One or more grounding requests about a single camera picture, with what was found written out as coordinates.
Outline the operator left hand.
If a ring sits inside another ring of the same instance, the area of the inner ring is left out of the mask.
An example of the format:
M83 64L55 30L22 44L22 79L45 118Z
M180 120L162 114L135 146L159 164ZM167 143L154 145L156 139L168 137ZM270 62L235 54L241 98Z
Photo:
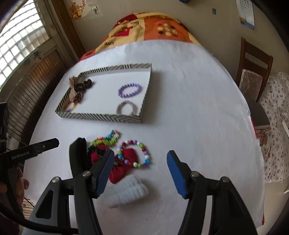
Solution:
M24 196L25 196L25 190L29 188L29 181L23 178L23 172L21 168L17 167L17 173L16 175L16 184L15 184L15 194L16 194L16 200L18 205L22 205ZM3 174L1 173L1 203L3 202L3 195L7 192L7 186L3 182Z

